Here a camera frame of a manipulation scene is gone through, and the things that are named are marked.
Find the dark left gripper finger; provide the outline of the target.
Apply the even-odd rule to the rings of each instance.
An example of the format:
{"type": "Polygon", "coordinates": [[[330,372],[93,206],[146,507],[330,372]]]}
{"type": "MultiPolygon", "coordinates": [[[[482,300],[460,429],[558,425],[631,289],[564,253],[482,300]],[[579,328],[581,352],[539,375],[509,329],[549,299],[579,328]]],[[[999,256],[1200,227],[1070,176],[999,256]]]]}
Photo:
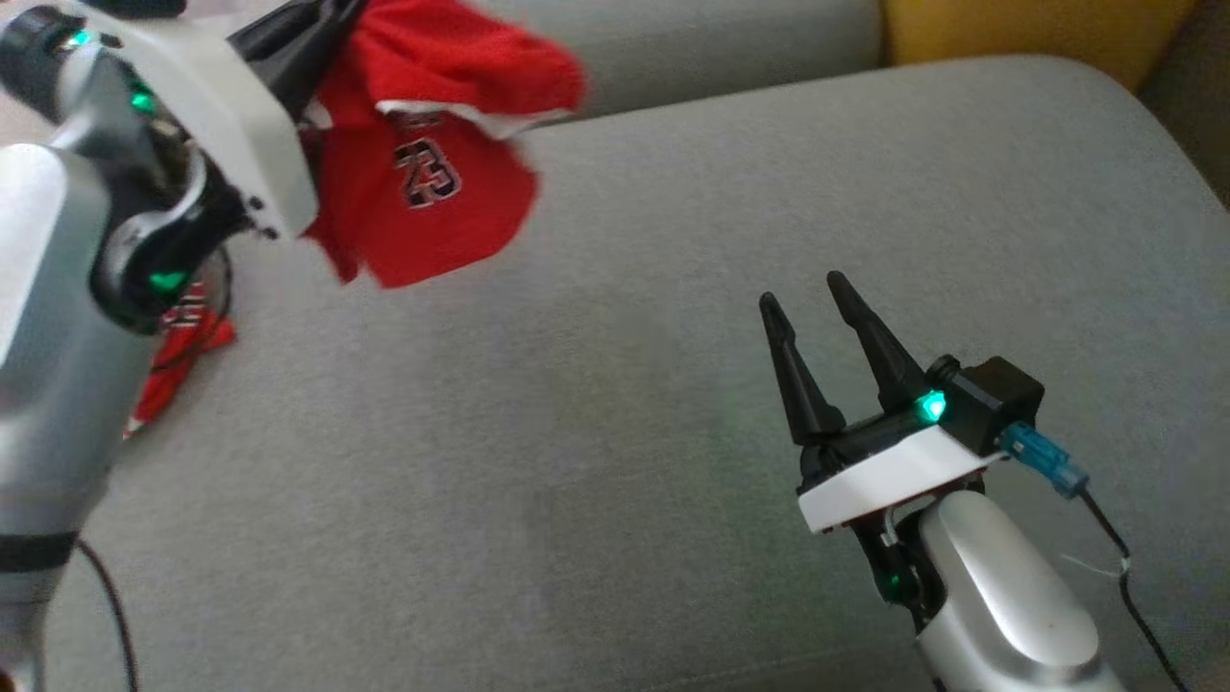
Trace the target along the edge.
{"type": "Polygon", "coordinates": [[[367,1],[320,1],[316,25],[264,59],[264,86],[293,120],[303,118],[367,6],[367,1]]]}
{"type": "Polygon", "coordinates": [[[320,1],[287,1],[263,17],[229,34],[229,44],[245,61],[263,61],[316,25],[320,1]]]}

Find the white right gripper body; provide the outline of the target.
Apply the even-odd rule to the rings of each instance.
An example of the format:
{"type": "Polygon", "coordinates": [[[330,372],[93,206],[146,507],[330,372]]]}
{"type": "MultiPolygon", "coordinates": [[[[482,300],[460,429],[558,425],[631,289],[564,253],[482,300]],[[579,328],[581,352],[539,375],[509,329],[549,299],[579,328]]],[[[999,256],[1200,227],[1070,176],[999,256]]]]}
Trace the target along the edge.
{"type": "Polygon", "coordinates": [[[1002,452],[975,454],[941,428],[953,411],[940,391],[900,413],[884,413],[829,438],[804,444],[797,505],[811,533],[900,506],[942,486],[982,472],[1002,452]]]}

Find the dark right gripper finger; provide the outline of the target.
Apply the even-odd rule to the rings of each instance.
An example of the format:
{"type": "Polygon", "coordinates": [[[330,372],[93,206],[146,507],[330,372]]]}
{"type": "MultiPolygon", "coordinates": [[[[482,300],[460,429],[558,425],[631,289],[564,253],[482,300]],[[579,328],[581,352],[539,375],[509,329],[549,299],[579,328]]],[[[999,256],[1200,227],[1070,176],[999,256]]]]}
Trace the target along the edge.
{"type": "Polygon", "coordinates": [[[763,293],[756,302],[761,313],[775,380],[795,444],[820,442],[847,428],[843,411],[827,402],[811,369],[797,350],[795,324],[772,293],[763,293]]]}
{"type": "Polygon", "coordinates": [[[860,345],[877,386],[879,407],[895,413],[918,404],[930,395],[922,369],[879,320],[847,277],[840,270],[827,272],[829,288],[844,323],[857,334],[860,345]]]}

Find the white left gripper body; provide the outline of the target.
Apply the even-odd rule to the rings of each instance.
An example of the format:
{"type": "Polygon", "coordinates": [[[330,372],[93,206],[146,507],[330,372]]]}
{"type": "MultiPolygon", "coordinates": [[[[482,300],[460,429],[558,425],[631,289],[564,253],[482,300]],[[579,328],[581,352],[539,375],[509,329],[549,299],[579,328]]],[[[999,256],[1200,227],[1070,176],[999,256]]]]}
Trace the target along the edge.
{"type": "Polygon", "coordinates": [[[93,9],[96,34],[125,61],[252,210],[260,227],[298,236],[319,200],[293,119],[221,34],[184,18],[117,18],[93,9]]]}

